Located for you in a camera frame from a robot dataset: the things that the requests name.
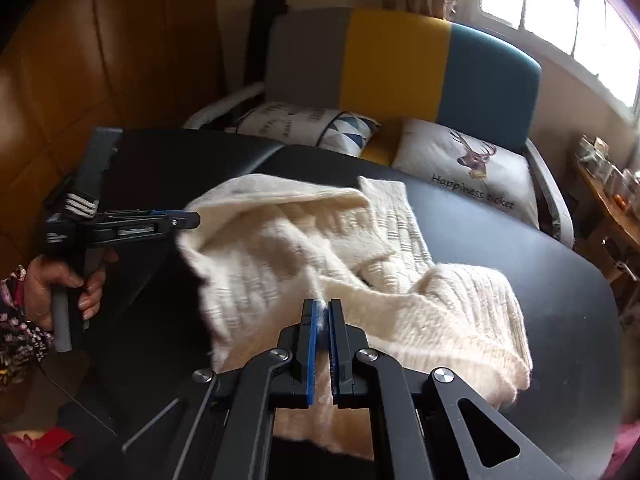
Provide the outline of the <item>floral sleeve left forearm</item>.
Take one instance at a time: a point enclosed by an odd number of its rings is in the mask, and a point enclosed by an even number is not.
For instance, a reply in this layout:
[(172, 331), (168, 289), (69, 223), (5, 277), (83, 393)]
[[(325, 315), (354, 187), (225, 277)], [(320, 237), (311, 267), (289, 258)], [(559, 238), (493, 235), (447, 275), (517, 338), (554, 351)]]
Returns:
[(1, 281), (0, 292), (0, 380), (1, 390), (22, 382), (29, 367), (49, 353), (53, 336), (25, 313), (24, 292), (27, 271), (18, 266)]

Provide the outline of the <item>person's left hand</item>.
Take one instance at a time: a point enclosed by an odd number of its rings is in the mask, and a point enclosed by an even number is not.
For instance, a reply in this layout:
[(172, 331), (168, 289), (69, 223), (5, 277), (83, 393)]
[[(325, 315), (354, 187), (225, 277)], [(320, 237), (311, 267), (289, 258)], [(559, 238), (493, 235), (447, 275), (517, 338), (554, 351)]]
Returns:
[(38, 256), (29, 263), (24, 281), (26, 318), (47, 332), (53, 330), (52, 295), (55, 290), (66, 288), (81, 291), (78, 310), (85, 320), (92, 318), (100, 310), (107, 267), (117, 261), (117, 252), (109, 249), (104, 252), (98, 270), (88, 278), (81, 278), (66, 263)]

